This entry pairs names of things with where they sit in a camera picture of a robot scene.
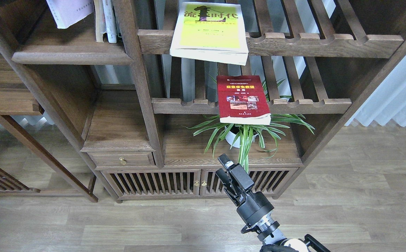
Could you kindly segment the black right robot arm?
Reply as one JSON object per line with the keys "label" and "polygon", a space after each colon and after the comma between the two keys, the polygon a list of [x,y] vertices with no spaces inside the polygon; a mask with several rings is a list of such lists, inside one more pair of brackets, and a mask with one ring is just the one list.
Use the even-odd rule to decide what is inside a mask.
{"label": "black right robot arm", "polygon": [[216,171],[224,191],[237,207],[236,212],[245,226],[241,233],[256,232],[263,243],[261,252],[328,252],[329,249],[306,234],[305,239],[289,239],[279,230],[280,224],[273,220],[274,209],[270,201],[260,191],[253,192],[253,180],[240,164],[234,164],[225,154],[218,157],[224,169]]}

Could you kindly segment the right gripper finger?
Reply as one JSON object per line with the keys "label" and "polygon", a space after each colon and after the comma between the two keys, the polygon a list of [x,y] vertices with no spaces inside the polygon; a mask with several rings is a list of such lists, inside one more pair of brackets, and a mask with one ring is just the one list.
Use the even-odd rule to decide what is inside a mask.
{"label": "right gripper finger", "polygon": [[240,187],[235,183],[235,181],[230,178],[230,176],[223,169],[218,169],[216,171],[216,175],[221,180],[227,196],[232,200],[236,207],[240,206],[242,203]]}
{"label": "right gripper finger", "polygon": [[241,189],[242,200],[246,198],[246,193],[251,190],[254,185],[249,174],[240,164],[234,164],[232,160],[225,154],[218,157],[219,162],[226,169],[226,173]]}

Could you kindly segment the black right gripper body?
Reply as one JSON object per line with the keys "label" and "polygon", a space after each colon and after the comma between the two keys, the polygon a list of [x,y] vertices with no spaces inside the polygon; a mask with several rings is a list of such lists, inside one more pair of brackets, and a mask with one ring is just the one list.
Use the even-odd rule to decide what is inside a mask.
{"label": "black right gripper body", "polygon": [[245,222],[245,228],[268,228],[272,226],[274,220],[271,212],[274,209],[272,204],[261,192],[253,193],[249,187],[241,188],[238,185],[232,185],[237,192],[236,195],[225,188],[225,192],[237,206],[237,213]]}

